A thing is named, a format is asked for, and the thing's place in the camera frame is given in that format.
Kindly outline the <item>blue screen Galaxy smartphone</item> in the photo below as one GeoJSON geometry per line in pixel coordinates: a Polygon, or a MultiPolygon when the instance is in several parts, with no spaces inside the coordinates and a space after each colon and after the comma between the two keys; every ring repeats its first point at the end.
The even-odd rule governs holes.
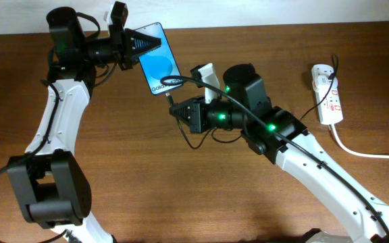
{"type": "Polygon", "coordinates": [[[156,22],[137,28],[136,31],[161,40],[160,47],[139,58],[151,94],[158,96],[181,87],[181,84],[166,86],[161,83],[163,77],[180,75],[178,64],[174,58],[174,54],[172,53],[162,25],[159,22],[156,22]]]}

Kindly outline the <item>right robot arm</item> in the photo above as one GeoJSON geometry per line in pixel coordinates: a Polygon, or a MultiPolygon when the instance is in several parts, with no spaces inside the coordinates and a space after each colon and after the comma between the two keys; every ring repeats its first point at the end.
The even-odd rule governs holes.
{"type": "Polygon", "coordinates": [[[302,183],[340,222],[353,242],[389,242],[389,205],[376,198],[329,156],[293,114],[274,107],[252,64],[239,64],[223,75],[225,89],[210,84],[208,65],[192,75],[166,76],[160,82],[192,82],[214,97],[191,98],[170,107],[170,114],[192,133],[239,129],[249,148],[302,183]]]}

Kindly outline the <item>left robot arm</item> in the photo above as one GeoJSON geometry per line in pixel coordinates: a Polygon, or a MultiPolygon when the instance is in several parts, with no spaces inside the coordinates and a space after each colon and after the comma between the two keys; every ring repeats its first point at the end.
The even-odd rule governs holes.
{"type": "Polygon", "coordinates": [[[109,34],[86,35],[84,14],[58,7],[46,17],[53,47],[44,80],[47,104],[25,153],[8,161],[8,176],[24,220],[69,242],[114,242],[91,211],[90,184],[74,157],[82,114],[97,87],[97,69],[129,70],[160,39],[125,27],[128,8],[116,1],[107,15],[109,34]]]}

